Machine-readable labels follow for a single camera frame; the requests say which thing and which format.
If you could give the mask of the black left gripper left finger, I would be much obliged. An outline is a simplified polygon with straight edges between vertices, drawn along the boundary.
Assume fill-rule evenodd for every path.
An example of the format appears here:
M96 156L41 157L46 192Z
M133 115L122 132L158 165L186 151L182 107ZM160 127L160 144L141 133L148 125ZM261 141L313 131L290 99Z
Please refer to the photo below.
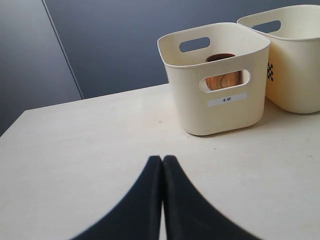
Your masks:
M163 200L163 162L150 156L126 195L74 240L158 240Z

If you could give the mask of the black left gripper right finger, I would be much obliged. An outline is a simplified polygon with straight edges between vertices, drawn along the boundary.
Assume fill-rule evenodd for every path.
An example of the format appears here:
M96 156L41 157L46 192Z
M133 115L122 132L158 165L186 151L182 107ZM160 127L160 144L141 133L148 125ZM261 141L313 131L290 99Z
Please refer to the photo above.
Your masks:
M178 159L163 159L164 217L168 240L255 240L212 206L187 177Z

